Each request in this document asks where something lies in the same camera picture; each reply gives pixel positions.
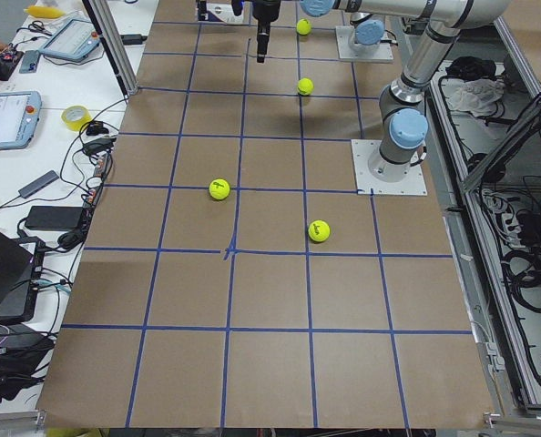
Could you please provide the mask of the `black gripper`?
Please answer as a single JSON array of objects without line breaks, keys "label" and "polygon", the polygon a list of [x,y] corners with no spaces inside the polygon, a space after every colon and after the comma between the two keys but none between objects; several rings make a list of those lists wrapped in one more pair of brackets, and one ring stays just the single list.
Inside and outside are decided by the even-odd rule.
[{"label": "black gripper", "polygon": [[256,60],[265,62],[268,53],[271,24],[280,14],[281,0],[252,0],[252,14],[258,22]]}]

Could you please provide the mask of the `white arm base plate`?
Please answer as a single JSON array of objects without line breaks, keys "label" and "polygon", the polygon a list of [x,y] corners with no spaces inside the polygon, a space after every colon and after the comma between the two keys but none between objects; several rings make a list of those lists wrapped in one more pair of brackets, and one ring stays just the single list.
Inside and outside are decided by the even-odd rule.
[{"label": "white arm base plate", "polygon": [[426,196],[427,189],[419,159],[414,152],[409,163],[396,165],[380,155],[381,141],[353,139],[352,161],[356,192],[360,195]]}]

